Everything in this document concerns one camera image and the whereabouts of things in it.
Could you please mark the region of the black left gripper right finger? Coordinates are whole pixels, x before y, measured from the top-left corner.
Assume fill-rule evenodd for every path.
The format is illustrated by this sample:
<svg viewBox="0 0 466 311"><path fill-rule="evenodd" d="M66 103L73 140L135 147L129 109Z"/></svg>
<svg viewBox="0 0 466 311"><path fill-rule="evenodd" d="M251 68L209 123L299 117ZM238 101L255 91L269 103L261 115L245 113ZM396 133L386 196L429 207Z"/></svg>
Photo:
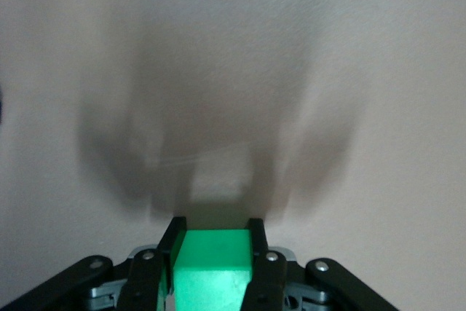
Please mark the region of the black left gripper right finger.
<svg viewBox="0 0 466 311"><path fill-rule="evenodd" d="M249 219L247 228L253 275L245 290L245 310L397 309L333 259L313 259L302 267L290 253L270 247L262 219Z"/></svg>

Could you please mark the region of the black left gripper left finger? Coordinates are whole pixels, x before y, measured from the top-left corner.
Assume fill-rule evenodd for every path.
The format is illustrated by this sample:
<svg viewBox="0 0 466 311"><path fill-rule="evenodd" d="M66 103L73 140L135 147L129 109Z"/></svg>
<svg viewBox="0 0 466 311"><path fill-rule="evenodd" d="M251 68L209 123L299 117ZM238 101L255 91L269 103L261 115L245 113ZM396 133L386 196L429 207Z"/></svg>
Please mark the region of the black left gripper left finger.
<svg viewBox="0 0 466 311"><path fill-rule="evenodd" d="M85 257L1 309L164 310L186 231L186 218L175 217L158 244L136 248L121 264Z"/></svg>

